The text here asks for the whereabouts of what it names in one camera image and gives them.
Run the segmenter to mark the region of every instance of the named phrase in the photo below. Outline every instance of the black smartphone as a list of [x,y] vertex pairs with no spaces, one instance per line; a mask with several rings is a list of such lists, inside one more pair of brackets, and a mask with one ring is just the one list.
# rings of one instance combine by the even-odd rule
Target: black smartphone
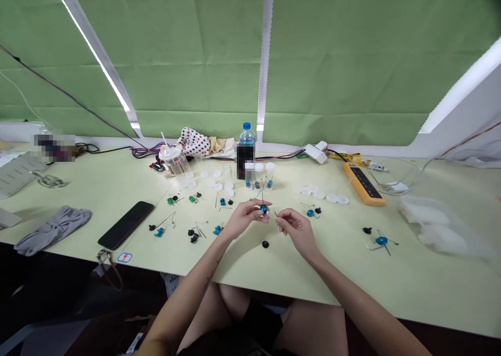
[[152,204],[139,201],[99,239],[98,244],[109,250],[117,249],[154,208]]

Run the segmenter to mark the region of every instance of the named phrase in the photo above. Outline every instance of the desk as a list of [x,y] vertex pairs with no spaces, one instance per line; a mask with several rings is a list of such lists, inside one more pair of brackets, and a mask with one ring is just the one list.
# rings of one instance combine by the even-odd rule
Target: desk
[[[396,160],[378,158],[391,169]],[[21,192],[0,201],[0,206],[21,212],[24,222],[0,231],[0,242],[16,243],[47,220],[64,204],[88,208],[93,217],[84,227],[48,249],[49,252],[95,260],[99,237],[138,200],[156,205],[154,212],[114,252],[132,253],[129,264],[151,270],[185,275],[215,239],[214,227],[227,221],[230,210],[214,209],[216,191],[208,179],[196,175],[197,187],[181,189],[175,179],[164,179],[148,168],[145,160],[132,159],[128,151],[100,156],[82,156],[75,163],[58,163],[49,168],[71,184],[62,189],[46,189],[33,182]],[[289,237],[278,233],[273,210],[293,207],[305,212],[300,202],[321,206],[320,219],[312,218],[320,250],[344,274],[367,291],[398,318],[434,324],[471,333],[501,338],[501,266],[479,259],[445,256],[423,246],[398,214],[398,197],[385,196],[383,208],[363,205],[351,185],[346,185],[341,162],[328,160],[319,165],[311,159],[275,161],[272,192],[265,199],[274,203],[269,224],[253,224],[228,249],[216,271],[214,281],[234,286],[291,296],[323,303],[339,304],[321,279],[303,261]],[[224,164],[204,162],[209,171],[222,170]],[[349,197],[341,206],[313,196],[295,195],[292,183],[300,177],[320,185],[326,180]],[[501,250],[499,227],[501,175],[498,170],[480,170],[445,161],[432,162],[412,191],[416,196],[434,197],[448,204],[466,222]],[[201,192],[208,201],[189,202],[188,196]],[[168,193],[185,197],[175,206],[167,204]],[[235,203],[256,196],[243,182],[235,183]],[[154,237],[148,224],[159,224],[176,211],[175,229],[166,228],[162,238]],[[191,244],[187,231],[208,221],[202,230],[207,239]],[[385,236],[400,243],[370,252],[373,235],[363,227],[381,229]],[[261,246],[263,240],[269,248]]]
[[75,162],[54,163],[44,173],[69,184],[48,189],[35,180],[0,200],[0,207],[23,219],[15,227],[0,230],[0,242],[16,244],[63,205],[86,208],[92,211],[89,222],[46,251],[97,262],[102,249],[98,239],[138,201],[156,205],[169,189],[163,173],[153,171],[149,164],[149,159],[134,159],[128,150],[86,153]]
[[[395,167],[398,161],[377,159],[378,163]],[[219,265],[214,281],[238,287],[270,292],[311,301],[339,304],[322,280],[295,250],[289,237],[279,234],[273,221],[273,210],[292,207],[305,213],[301,202],[321,206],[319,219],[311,219],[320,250],[344,274],[368,292],[398,318],[464,330],[492,337],[501,337],[501,269],[479,259],[445,256],[423,246],[397,212],[398,197],[385,196],[387,206],[368,207],[361,203],[351,185],[345,185],[342,164],[329,160],[319,165],[311,159],[275,161],[273,191],[265,192],[272,202],[269,224],[254,223],[228,249]],[[209,171],[220,168],[206,162]],[[295,195],[292,183],[304,177],[320,185],[330,180],[338,194],[350,198],[347,206],[330,204],[325,199]],[[130,265],[186,275],[215,239],[214,227],[227,221],[230,210],[214,208],[216,191],[208,188],[207,180],[197,178],[195,189],[181,189],[174,183],[171,194],[185,197],[179,204],[159,202],[150,220],[140,226],[124,244],[122,252],[132,253]],[[434,197],[447,203],[463,220],[474,226],[491,244],[501,250],[498,224],[501,203],[495,188],[501,188],[498,170],[480,170],[445,161],[432,162],[419,178],[412,194]],[[197,204],[187,200],[201,192],[208,201]],[[243,181],[235,184],[239,203],[255,197]],[[162,238],[153,236],[148,224],[158,224],[176,211],[176,228],[166,229]],[[208,221],[202,231],[207,239],[191,244],[187,231]],[[371,252],[365,243],[373,241],[363,227],[381,229],[385,236],[400,243],[390,246],[391,257],[385,250]],[[261,246],[263,240],[269,248]]]

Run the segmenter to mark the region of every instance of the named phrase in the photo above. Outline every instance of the black shorts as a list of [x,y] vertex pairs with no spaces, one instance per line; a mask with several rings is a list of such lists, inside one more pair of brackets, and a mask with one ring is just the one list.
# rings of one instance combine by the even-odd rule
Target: black shorts
[[182,350],[179,356],[294,356],[287,350],[272,350],[281,329],[280,315],[251,299],[239,324],[202,335]]

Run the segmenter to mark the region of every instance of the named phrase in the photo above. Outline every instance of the yellow power strip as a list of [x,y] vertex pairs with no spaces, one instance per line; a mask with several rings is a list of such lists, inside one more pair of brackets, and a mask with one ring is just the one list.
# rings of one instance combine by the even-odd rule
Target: yellow power strip
[[381,197],[381,194],[376,190],[356,163],[347,162],[343,164],[343,171],[346,176],[348,176],[348,179],[351,181],[351,184],[364,204],[367,206],[386,205],[386,200]]

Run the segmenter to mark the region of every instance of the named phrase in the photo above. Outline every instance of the green window blind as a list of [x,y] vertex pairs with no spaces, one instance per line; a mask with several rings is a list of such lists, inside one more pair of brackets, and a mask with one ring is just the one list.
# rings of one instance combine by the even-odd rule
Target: green window blind
[[78,0],[148,137],[257,118],[263,0]]
[[[124,109],[61,0],[0,0],[0,43],[103,119],[134,136]],[[121,136],[0,51],[0,70],[30,106],[65,134]],[[0,76],[0,120],[36,120]]]
[[273,0],[264,141],[408,145],[500,35],[499,0]]

